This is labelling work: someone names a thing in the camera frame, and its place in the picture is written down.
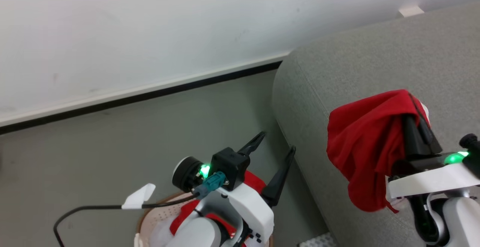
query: red fabric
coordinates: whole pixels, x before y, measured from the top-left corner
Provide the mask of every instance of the red fabric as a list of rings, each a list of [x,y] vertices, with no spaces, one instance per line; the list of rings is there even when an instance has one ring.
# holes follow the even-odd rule
[[[261,179],[259,179],[257,176],[255,176],[254,174],[252,174],[249,171],[245,172],[245,180],[243,181],[243,183],[250,186],[252,189],[257,191],[259,194],[262,192],[262,190],[266,186],[265,182],[263,182]],[[180,209],[180,214],[178,215],[177,218],[175,218],[175,220],[173,220],[172,224],[170,225],[170,232],[172,233],[172,235],[175,235],[175,233],[177,233],[177,230],[180,227],[180,225],[190,215],[190,213],[192,213],[192,211],[194,211],[194,209],[197,207],[199,202],[200,202],[199,200],[195,199],[194,201],[191,201],[191,202],[182,206],[182,208]],[[215,214],[210,213],[210,214],[206,215],[205,217],[221,222],[225,226],[225,228],[227,229],[227,231],[230,235],[232,235],[236,232],[236,230],[233,226],[229,225],[223,219],[219,218]]]
[[[418,109],[427,117],[420,101]],[[375,95],[333,110],[328,124],[327,155],[348,181],[348,195],[362,211],[385,206],[385,176],[405,158],[401,114],[419,115],[406,90]]]

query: laundry basket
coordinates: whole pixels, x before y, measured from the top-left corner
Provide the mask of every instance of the laundry basket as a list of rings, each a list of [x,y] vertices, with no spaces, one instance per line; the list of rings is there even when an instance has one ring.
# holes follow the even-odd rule
[[[190,194],[185,193],[178,193],[174,194],[173,196],[169,196],[165,199],[158,201],[157,203],[165,203],[169,201],[175,201],[177,199],[182,199]],[[137,223],[137,234],[139,239],[142,240],[143,247],[149,247],[149,239],[150,235],[153,232],[156,224],[158,222],[164,221],[168,218],[173,216],[178,216],[180,214],[180,209],[183,205],[187,204],[189,201],[168,206],[168,207],[161,207],[161,208],[154,208],[154,209],[147,209],[145,210],[143,216],[138,220]],[[265,242],[265,246],[273,247],[273,236],[269,238],[267,242]]]

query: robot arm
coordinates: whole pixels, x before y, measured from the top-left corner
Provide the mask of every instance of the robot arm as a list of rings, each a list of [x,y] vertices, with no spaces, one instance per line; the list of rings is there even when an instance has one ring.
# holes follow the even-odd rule
[[[184,236],[187,234],[198,236],[197,244],[202,242],[206,247],[239,247],[246,240],[250,245],[263,246],[262,242],[273,233],[274,213],[271,208],[278,204],[295,155],[295,147],[292,147],[282,167],[259,194],[243,181],[250,164],[249,155],[264,137],[264,132],[259,133],[238,152],[231,148],[221,150],[213,155],[209,165],[194,157],[180,161],[173,173],[173,184],[185,192],[199,193],[201,201],[180,225],[168,247],[188,246],[185,241],[191,238]],[[204,216],[211,213],[235,228],[237,233],[233,238],[225,235],[226,229],[221,223],[204,220]]]
[[[480,184],[480,142],[470,134],[460,141],[468,151],[441,153],[422,120],[417,126],[412,116],[403,117],[406,158],[392,167],[387,185],[391,198],[408,199],[415,228],[426,245],[478,246],[480,205],[470,198],[468,188]],[[432,199],[436,194],[447,198]]]

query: gray couch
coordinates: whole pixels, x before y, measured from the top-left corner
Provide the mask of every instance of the gray couch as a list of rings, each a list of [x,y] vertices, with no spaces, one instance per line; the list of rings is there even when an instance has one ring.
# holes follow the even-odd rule
[[[292,52],[276,73],[278,123],[297,146],[298,165],[342,247],[425,246],[407,201],[398,214],[358,210],[326,156],[333,109],[399,88],[429,108],[444,150],[460,150],[463,135],[480,134],[480,3],[323,37]]]

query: green led light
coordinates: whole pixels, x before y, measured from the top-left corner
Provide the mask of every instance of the green led light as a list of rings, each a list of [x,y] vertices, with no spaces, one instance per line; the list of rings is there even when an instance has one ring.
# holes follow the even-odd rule
[[[463,158],[465,158],[467,155],[468,153],[465,151],[459,151],[458,153],[453,153],[445,159],[444,163],[446,165],[451,165],[453,163],[461,163]]]
[[[210,166],[202,165],[200,168],[200,174],[206,179],[209,176]]]

